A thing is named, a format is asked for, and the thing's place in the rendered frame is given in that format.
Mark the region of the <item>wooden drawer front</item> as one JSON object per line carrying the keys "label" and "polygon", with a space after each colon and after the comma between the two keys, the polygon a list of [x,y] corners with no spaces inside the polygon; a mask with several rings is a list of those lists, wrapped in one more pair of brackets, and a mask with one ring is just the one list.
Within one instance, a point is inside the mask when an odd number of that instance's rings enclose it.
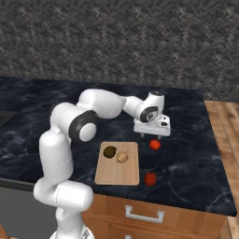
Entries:
{"label": "wooden drawer front", "polygon": [[212,235],[169,232],[121,220],[90,216],[84,216],[83,219],[95,239],[125,239],[125,235],[132,236],[132,239],[217,239],[216,236]]}
{"label": "wooden drawer front", "polygon": [[[162,223],[127,218],[125,216],[126,205],[130,206],[132,208],[131,213],[137,216],[157,218],[157,213],[161,211],[164,213]],[[94,195],[92,206],[85,212],[85,215],[121,219],[171,232],[199,233],[200,235],[212,236],[218,235],[226,219],[222,215],[101,194]]]}

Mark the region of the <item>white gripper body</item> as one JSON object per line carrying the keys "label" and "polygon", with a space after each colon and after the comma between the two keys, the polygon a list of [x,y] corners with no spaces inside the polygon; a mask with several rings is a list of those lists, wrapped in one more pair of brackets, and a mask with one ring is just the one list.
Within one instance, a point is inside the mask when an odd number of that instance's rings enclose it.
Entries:
{"label": "white gripper body", "polygon": [[134,131],[140,134],[169,136],[171,134],[170,120],[166,118],[153,120],[147,123],[134,120]]}

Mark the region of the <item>red tomato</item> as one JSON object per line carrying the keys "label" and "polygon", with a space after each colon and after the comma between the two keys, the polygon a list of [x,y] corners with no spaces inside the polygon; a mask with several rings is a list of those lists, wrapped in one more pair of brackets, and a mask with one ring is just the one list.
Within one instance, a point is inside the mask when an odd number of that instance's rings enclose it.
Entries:
{"label": "red tomato", "polygon": [[161,147],[161,142],[159,140],[153,139],[149,142],[149,147],[153,150],[158,150]]}

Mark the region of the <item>dark green avocado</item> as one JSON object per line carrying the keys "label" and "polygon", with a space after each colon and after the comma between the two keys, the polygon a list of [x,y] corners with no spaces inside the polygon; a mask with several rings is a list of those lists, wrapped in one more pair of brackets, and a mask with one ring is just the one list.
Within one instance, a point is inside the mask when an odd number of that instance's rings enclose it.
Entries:
{"label": "dark green avocado", "polygon": [[117,151],[116,147],[112,147],[112,146],[106,147],[104,149],[104,156],[106,158],[112,159],[115,156],[116,151]]}

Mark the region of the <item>grey dishwasher front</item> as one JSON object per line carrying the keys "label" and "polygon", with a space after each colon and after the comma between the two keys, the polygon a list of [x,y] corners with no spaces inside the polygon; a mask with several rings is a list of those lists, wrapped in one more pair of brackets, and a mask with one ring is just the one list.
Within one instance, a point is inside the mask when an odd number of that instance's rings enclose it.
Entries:
{"label": "grey dishwasher front", "polygon": [[40,203],[31,191],[0,186],[0,224],[17,239],[49,239],[57,229],[55,207]]}

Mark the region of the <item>wooden cutting board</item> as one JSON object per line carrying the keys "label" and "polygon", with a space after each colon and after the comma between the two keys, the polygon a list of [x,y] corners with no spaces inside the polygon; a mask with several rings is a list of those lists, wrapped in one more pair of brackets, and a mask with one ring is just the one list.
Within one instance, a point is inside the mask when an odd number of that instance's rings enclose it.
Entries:
{"label": "wooden cutting board", "polygon": [[[104,156],[104,149],[109,146],[117,148],[112,159]],[[117,154],[121,151],[129,156],[125,163],[117,162]],[[103,142],[94,182],[97,185],[137,186],[139,184],[138,145],[135,142]]]}

